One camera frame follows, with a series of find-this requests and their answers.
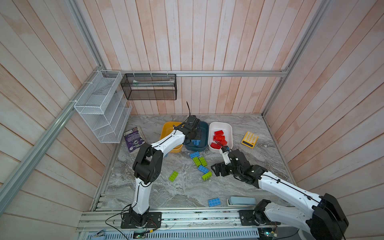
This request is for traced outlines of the red lego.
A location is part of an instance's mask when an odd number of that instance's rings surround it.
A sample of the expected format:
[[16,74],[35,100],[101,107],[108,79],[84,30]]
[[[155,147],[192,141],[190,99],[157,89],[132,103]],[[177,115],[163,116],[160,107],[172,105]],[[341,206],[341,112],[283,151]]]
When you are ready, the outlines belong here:
[[225,141],[225,140],[226,140],[226,137],[224,135],[214,136],[213,137],[213,141],[222,142],[222,141]]
[[217,149],[217,150],[221,148],[221,146],[218,145],[217,143],[211,143],[210,147],[213,148],[213,149]]
[[224,132],[223,132],[223,130],[215,131],[215,132],[214,132],[214,135],[215,135],[215,136],[223,136],[223,135],[224,135]]
[[220,141],[219,142],[222,146],[227,146],[228,145],[228,142],[227,141],[225,141],[225,140],[223,140],[223,141]]

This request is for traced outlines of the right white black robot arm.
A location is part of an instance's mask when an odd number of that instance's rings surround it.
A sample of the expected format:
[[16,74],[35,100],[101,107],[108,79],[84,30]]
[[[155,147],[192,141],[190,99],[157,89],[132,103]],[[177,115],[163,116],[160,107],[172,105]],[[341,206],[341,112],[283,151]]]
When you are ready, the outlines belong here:
[[243,226],[282,223],[305,231],[316,240],[345,239],[349,222],[334,196],[305,191],[264,167],[251,165],[240,150],[223,147],[220,153],[223,162],[211,166],[216,176],[233,175],[236,180],[270,192],[291,204],[291,207],[285,207],[263,199],[253,210],[239,212]]

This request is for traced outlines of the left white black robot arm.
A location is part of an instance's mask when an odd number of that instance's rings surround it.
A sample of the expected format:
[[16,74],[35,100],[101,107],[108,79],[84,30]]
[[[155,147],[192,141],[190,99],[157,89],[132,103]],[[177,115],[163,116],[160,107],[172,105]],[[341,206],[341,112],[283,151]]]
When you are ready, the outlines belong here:
[[136,178],[135,197],[124,220],[129,220],[136,227],[142,227],[147,223],[151,184],[161,173],[164,156],[175,147],[194,140],[199,132],[199,123],[200,120],[196,116],[189,115],[181,124],[174,126],[169,135],[155,143],[145,143],[140,147],[133,164]]

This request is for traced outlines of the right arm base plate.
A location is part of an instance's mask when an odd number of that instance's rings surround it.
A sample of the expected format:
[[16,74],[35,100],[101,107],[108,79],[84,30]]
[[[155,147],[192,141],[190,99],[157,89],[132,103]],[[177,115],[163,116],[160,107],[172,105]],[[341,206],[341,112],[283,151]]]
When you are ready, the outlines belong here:
[[280,222],[272,222],[267,216],[260,211],[256,210],[239,210],[239,217],[242,226],[279,226]]

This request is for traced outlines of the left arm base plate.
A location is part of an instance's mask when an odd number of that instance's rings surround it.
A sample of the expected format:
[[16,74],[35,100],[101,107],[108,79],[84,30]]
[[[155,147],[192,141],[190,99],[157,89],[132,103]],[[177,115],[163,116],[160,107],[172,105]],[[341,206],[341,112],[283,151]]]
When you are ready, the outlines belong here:
[[161,212],[149,212],[139,215],[136,212],[124,213],[121,229],[159,228],[162,222]]

